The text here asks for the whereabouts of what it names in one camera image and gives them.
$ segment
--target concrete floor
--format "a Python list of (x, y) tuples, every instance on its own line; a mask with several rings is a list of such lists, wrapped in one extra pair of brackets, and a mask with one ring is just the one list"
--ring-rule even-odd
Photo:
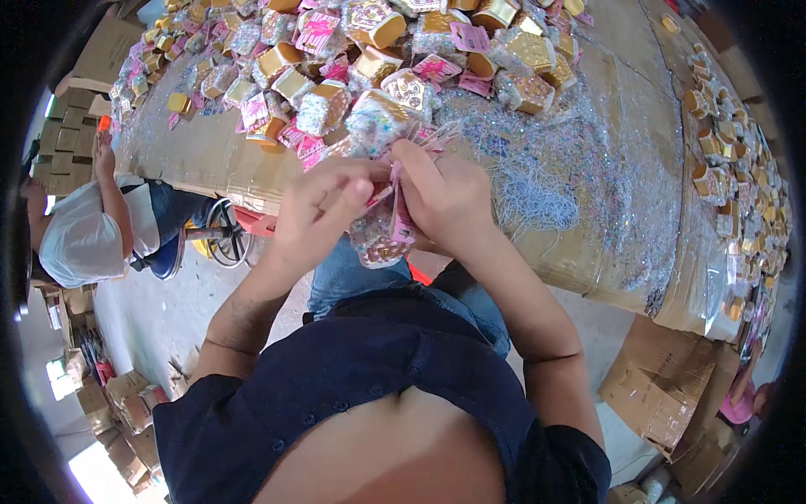
[[(253, 259), (264, 246), (256, 248)], [(194, 345), (202, 344), (213, 314), (248, 272), (245, 264), (233, 270), (223, 269), (188, 248), (182, 269), (171, 281), (159, 281), (149, 272), (130, 271), (122, 279), (99, 284), (95, 312), (116, 371), (137, 369), (152, 383), (168, 390), (168, 361), (174, 358), (181, 363)], [(309, 274), (294, 287), (272, 327), (269, 343), (301, 326), (310, 278)], [(590, 302), (578, 294), (550, 289), (580, 332), (595, 394), (621, 348), (634, 314)], [(513, 350), (507, 361), (522, 381), (520, 356)], [(596, 410), (613, 468), (613, 485), (630, 481), (657, 452), (608, 405), (598, 401)]]

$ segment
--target worker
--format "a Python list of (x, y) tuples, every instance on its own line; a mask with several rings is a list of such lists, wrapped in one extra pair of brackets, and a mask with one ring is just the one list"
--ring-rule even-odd
[(148, 266), (148, 256), (175, 238), (188, 219), (201, 222), (215, 200), (126, 173), (114, 175), (112, 136), (93, 139), (97, 180), (73, 191), (45, 215), (44, 187), (28, 178), (27, 199), (35, 266), (72, 289), (121, 277), (128, 264)]
[[(494, 303), (480, 313), (400, 270), (359, 272), (343, 230), (383, 167), (320, 162), (286, 191), (270, 248), (210, 321), (187, 394), (154, 408), (174, 502), (604, 501), (610, 464), (580, 338), (494, 225), (485, 171), (408, 140), (392, 156), (412, 219), (457, 260), (448, 273), (467, 271), (476, 301)], [(264, 349), (312, 269), (315, 320)], [(345, 298), (326, 306), (322, 293)]]

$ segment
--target navy blue shirt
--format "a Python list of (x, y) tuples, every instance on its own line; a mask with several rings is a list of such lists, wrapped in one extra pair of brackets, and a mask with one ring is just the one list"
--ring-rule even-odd
[(246, 380), (203, 377), (158, 405), (156, 444), (171, 498), (250, 502), (310, 428), (410, 386), (468, 412), (494, 438), (508, 502), (605, 501), (610, 463), (592, 439), (542, 427), (514, 371), (471, 324), (393, 291), (337, 306), (272, 344)]

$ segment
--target white t-shirt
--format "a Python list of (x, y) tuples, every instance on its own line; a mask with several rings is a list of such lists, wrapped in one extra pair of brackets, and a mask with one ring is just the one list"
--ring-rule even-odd
[[(131, 174), (114, 179), (118, 187), (141, 185), (123, 199), (129, 206), (134, 250), (145, 257), (160, 247), (148, 184)], [(132, 256), (123, 257), (123, 237), (118, 224), (103, 212), (98, 181), (73, 191), (53, 206), (51, 215), (39, 247), (39, 262), (54, 280), (72, 289), (123, 275)]]

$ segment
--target belly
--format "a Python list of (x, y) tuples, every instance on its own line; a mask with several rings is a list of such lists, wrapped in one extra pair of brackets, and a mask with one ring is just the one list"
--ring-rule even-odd
[(410, 387), (337, 414), (275, 465), (253, 502), (503, 502), (494, 439), (447, 400)]

